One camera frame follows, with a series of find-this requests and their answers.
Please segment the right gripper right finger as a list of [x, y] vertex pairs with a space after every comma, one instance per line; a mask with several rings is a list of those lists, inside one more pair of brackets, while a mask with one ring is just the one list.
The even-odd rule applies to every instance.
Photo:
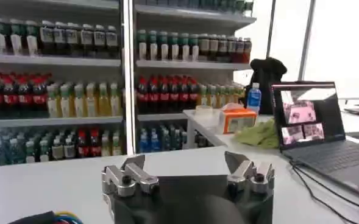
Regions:
[[249, 188], [256, 194], [267, 194], [274, 190], [275, 170], [271, 163], [255, 165], [253, 161], [242, 154], [224, 152], [230, 174], [227, 185], [231, 194], [244, 192]]

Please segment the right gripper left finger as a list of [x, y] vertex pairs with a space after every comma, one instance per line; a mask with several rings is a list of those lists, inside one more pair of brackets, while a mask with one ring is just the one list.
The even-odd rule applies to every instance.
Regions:
[[127, 158], [121, 167], [105, 166], [101, 172], [102, 193], [119, 197], [132, 197], [137, 186], [148, 195], [160, 189], [159, 179], [144, 171], [145, 155]]

